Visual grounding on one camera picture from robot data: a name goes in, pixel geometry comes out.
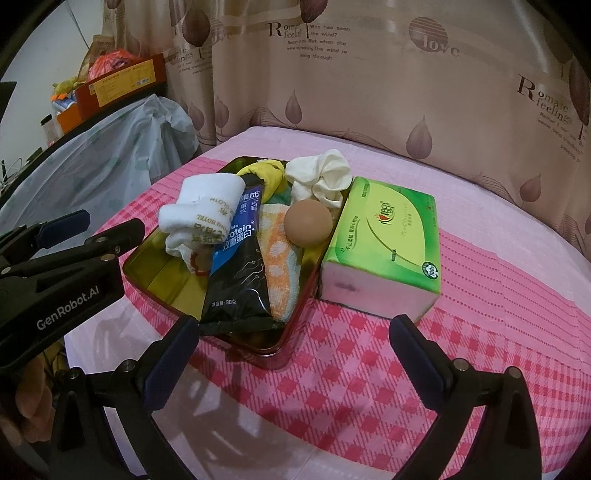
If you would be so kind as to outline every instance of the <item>tissue box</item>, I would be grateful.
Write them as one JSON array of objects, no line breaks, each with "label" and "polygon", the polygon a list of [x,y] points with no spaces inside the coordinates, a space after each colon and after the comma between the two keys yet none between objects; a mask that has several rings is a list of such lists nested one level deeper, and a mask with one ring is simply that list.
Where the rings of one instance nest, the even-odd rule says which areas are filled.
[{"label": "tissue box", "polygon": [[435,199],[355,178],[322,263],[322,300],[416,322],[441,293],[440,272]]}]

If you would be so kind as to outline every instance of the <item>curtain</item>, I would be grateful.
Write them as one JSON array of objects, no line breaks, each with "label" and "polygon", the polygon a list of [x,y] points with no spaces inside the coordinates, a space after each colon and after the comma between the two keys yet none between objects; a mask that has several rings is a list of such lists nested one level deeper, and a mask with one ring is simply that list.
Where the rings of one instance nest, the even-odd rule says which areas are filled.
[{"label": "curtain", "polygon": [[205,148],[253,125],[361,142],[500,195],[591,259],[589,80],[525,0],[105,0],[103,35],[164,53]]}]

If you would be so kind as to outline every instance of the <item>brown egg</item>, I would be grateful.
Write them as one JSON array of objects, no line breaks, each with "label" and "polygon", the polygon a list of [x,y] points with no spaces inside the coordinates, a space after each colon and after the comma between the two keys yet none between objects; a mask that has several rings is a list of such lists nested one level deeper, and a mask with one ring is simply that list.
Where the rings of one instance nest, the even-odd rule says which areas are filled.
[{"label": "brown egg", "polygon": [[295,202],[283,220],[285,236],[298,247],[314,247],[326,240],[333,227],[330,211],[318,200]]}]

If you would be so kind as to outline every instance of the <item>protein bar package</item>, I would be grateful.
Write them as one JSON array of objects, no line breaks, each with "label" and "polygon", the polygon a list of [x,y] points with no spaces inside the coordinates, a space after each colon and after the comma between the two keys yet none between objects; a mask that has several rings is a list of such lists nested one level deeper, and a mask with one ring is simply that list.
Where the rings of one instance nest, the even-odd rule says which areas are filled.
[{"label": "protein bar package", "polygon": [[240,199],[226,241],[216,245],[201,319],[202,335],[256,332],[274,327],[265,264],[256,238],[263,181],[242,177]]}]

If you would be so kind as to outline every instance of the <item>checkered tablecloth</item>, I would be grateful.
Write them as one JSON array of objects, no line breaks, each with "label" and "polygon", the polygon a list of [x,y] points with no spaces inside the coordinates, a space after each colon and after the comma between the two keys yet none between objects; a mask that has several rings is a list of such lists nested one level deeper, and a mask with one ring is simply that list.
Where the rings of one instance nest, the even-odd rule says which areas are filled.
[{"label": "checkered tablecloth", "polygon": [[[160,206],[176,201],[185,177],[217,171],[223,163],[193,160],[103,228],[138,217],[151,231]],[[544,472],[561,468],[591,424],[591,319],[495,254],[445,231],[440,241],[443,293],[418,324],[420,330],[449,357],[464,357],[477,369],[521,368],[535,408]],[[127,282],[125,292],[159,333],[168,331],[173,314]],[[341,457],[396,472],[435,414],[421,405],[394,355],[387,321],[312,299],[304,314],[309,320],[303,341],[282,370],[229,361],[207,342],[200,344],[191,364],[293,435]],[[462,465],[482,411],[475,411],[447,474]]]}]

